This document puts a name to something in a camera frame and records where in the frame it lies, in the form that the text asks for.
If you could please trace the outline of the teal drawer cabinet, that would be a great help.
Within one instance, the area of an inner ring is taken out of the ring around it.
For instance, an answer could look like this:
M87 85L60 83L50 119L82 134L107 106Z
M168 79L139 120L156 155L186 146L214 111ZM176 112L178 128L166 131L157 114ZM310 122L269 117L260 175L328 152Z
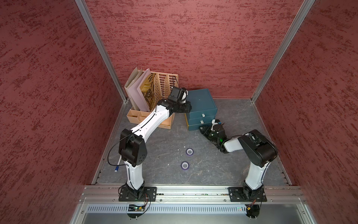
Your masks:
M217 106L209 89L188 91L187 101L192 109L185 114L188 131L198 130L200 126L211 125L217 114Z

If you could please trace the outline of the purple tape roll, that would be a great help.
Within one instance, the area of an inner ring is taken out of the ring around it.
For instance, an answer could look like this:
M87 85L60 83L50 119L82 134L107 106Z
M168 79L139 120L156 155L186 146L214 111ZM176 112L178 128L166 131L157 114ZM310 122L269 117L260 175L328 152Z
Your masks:
M181 163L181 169L182 170L188 170L189 168L190 168L190 165L189 165L189 163L187 161L183 161Z
M187 155L187 156L192 156L193 154L194 154L194 151L193 151L192 148L188 148L188 149L186 150L186 155Z

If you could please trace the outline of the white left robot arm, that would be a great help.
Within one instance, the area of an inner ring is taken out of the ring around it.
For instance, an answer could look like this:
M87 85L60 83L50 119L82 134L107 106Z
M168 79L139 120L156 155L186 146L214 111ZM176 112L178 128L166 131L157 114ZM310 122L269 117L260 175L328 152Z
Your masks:
M146 142L159 125L174 113L188 113L192 106L187 101L188 90L173 87L166 99L161 99L155 109L134 128L124 129L119 142L119 154L127 168L128 188L134 192L144 186L142 163L147 157Z

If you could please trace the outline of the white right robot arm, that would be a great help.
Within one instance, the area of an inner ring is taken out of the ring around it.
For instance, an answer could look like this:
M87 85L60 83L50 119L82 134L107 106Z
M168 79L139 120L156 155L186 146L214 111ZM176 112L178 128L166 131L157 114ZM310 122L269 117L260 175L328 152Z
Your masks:
M263 190L263 179L270 163L278 156L277 147L265 135L254 129L248 133L226 136L223 125L200 126L200 133L224 154L243 150L250 160L248 175L243 183L247 198Z

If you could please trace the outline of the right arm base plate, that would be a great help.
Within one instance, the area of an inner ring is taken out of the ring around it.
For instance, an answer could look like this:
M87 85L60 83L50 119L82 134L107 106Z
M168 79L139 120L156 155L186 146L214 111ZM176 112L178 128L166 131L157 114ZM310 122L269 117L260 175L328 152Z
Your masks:
M263 186L256 190L252 190L249 187L229 187L228 195L231 202L267 202Z

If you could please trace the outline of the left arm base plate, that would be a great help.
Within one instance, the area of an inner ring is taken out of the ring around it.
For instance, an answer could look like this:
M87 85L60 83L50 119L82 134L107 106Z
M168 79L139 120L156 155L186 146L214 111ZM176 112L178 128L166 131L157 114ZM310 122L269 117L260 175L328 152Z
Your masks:
M155 202L157 187L142 186L138 190L135 190L126 185L118 190L118 194L120 202Z

